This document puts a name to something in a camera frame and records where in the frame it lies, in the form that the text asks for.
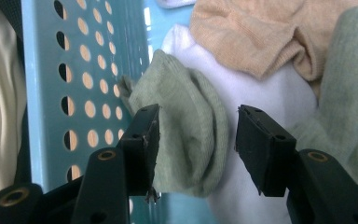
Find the light blue plastic basket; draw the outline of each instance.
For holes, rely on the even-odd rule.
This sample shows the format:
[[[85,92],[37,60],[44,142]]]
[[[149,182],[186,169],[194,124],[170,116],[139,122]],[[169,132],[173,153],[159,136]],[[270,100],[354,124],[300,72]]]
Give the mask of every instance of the light blue plastic basket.
[[[96,149],[117,144],[131,122],[117,81],[138,79],[191,9],[162,9],[154,0],[22,0],[32,179],[44,192],[75,168],[83,175]],[[214,223],[202,199],[132,200],[131,223]]]

